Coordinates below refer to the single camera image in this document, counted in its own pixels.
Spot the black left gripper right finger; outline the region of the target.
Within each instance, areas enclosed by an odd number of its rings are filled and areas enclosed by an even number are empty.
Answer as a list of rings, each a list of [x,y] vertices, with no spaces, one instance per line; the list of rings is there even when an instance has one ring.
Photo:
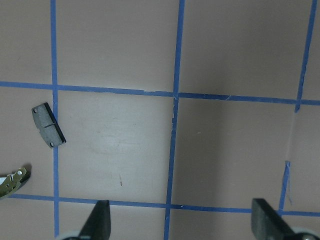
[[[256,240],[288,240],[295,235],[264,198],[252,199],[251,231]]]

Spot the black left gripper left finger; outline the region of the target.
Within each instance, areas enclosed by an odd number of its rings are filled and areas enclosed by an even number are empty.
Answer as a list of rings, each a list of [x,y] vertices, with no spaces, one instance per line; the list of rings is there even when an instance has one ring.
[[[109,240],[111,235],[111,212],[108,200],[99,200],[80,230],[79,240]]]

